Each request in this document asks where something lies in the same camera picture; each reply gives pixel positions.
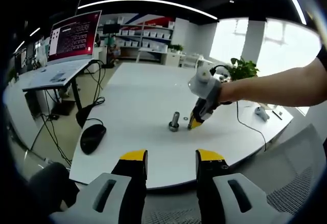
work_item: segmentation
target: person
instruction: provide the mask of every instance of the person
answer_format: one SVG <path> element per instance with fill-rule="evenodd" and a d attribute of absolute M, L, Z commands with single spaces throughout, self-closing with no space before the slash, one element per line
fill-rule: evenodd
<path fill-rule="evenodd" d="M 307 66 L 222 84 L 218 102 L 250 100 L 283 106 L 313 106 L 327 100 L 327 52 Z"/>

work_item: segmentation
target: white table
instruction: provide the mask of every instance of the white table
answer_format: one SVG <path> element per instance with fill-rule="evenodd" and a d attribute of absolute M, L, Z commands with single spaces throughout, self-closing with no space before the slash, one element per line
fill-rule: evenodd
<path fill-rule="evenodd" d="M 123 63 L 101 93 L 105 103 L 96 106 L 89 118 L 101 119 L 107 133 L 98 148 L 85 155 L 78 142 L 70 179 L 89 184 L 103 172 L 111 172 L 121 155 L 148 150 L 147 188 L 177 185 L 196 178 L 195 150 L 216 151 L 233 165 L 263 145 L 262 136 L 239 124 L 236 105 L 220 106 L 200 127 L 187 130 L 198 97 L 188 88 L 195 70 L 162 65 Z M 240 120 L 260 130 L 270 141 L 292 120 L 283 110 L 283 120 L 271 111 L 267 123 L 254 114 L 257 104 L 240 104 Z M 180 112 L 179 131 L 168 130 L 173 113 Z M 83 129 L 96 124 L 87 121 Z"/>

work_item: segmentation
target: computer mouse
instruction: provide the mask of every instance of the computer mouse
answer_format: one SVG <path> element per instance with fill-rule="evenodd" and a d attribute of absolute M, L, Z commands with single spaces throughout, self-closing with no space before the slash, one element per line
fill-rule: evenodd
<path fill-rule="evenodd" d="M 84 130 L 80 141 L 82 151 L 86 155 L 94 152 L 106 131 L 106 127 L 102 124 L 95 124 Z"/>

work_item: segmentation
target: bolt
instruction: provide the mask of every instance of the bolt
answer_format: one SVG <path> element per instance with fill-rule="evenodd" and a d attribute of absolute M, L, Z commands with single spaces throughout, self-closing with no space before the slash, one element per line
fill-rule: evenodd
<path fill-rule="evenodd" d="M 173 116 L 173 120 L 169 123 L 169 130 L 172 132 L 176 132 L 178 130 L 179 124 L 178 124 L 178 119 L 179 119 L 179 112 L 176 111 Z"/>

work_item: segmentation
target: green plant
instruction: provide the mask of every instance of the green plant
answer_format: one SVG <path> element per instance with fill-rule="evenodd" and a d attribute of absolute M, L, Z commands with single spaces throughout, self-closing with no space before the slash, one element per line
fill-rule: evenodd
<path fill-rule="evenodd" d="M 175 45 L 175 50 L 177 51 L 183 51 L 184 47 L 180 44 Z"/>
<path fill-rule="evenodd" d="M 169 44 L 168 48 L 176 50 L 176 51 L 183 51 L 183 49 L 184 49 L 184 47 L 182 45 L 179 45 L 179 44 L 177 44 L 177 45 Z"/>
<path fill-rule="evenodd" d="M 228 69 L 230 77 L 233 81 L 248 77 L 255 77 L 259 71 L 259 69 L 256 68 L 255 63 L 253 63 L 251 60 L 247 62 L 242 57 L 241 59 L 232 58 L 230 59 L 230 62 L 233 64 L 233 66 L 226 65 L 226 68 Z"/>

